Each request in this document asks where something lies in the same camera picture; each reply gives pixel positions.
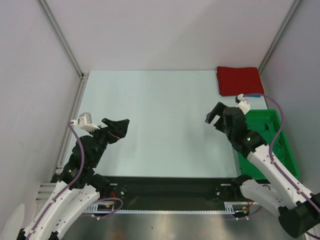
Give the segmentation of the green t shirt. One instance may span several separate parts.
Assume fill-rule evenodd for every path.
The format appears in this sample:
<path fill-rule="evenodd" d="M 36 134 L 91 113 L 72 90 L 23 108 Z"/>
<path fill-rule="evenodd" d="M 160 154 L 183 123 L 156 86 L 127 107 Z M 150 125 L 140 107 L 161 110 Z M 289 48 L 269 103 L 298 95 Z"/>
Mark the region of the green t shirt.
<path fill-rule="evenodd" d="M 247 126 L 250 130 L 258 132 L 268 145 L 272 143 L 277 130 L 274 122 L 267 117 L 248 117 L 246 119 Z M 273 144 L 273 153 L 283 163 L 287 165 L 288 145 L 282 134 L 280 134 Z"/>

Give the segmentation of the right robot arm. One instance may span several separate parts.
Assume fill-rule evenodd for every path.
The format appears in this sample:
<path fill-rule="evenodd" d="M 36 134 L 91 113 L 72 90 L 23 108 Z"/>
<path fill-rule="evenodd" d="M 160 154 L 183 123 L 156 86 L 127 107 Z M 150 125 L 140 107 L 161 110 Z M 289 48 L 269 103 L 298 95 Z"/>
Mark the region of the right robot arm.
<path fill-rule="evenodd" d="M 230 194 L 237 201 L 248 198 L 258 203 L 278 218 L 288 235 L 298 238 L 320 223 L 320 195 L 296 179 L 276 158 L 264 138 L 248 128 L 249 110 L 246 100 L 237 101 L 234 107 L 218 102 L 205 121 L 210 124 L 218 116 L 215 128 L 226 135 L 234 150 L 263 173 L 275 191 L 241 175 L 237 178 L 239 183 L 230 188 Z"/>

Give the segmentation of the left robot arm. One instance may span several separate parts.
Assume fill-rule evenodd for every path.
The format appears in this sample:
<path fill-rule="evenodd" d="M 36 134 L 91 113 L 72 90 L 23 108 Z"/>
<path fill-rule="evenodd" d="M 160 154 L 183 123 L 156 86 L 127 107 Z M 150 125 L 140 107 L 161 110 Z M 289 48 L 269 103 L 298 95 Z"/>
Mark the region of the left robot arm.
<path fill-rule="evenodd" d="M 96 201 L 123 203 L 120 198 L 109 197 L 112 192 L 110 181 L 95 173 L 95 168 L 107 146 L 127 135 L 130 121 L 103 118 L 102 122 L 105 126 L 95 125 L 91 115 L 83 113 L 68 123 L 72 133 L 78 126 L 87 134 L 74 134 L 75 146 L 57 178 L 54 190 L 32 222 L 20 229 L 17 239 L 61 240 L 72 224 Z"/>

